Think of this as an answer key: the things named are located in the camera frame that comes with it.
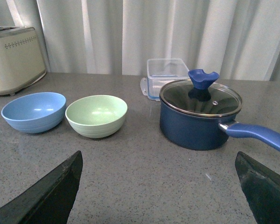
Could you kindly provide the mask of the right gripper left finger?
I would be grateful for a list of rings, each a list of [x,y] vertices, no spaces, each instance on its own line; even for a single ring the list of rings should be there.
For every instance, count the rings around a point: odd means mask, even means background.
[[[0,224],[65,224],[79,189],[83,157],[76,151],[0,208]]]

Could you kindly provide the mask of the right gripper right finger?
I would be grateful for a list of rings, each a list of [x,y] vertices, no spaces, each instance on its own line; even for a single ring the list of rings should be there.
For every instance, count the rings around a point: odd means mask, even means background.
[[[241,151],[235,168],[256,222],[280,224],[280,175]]]

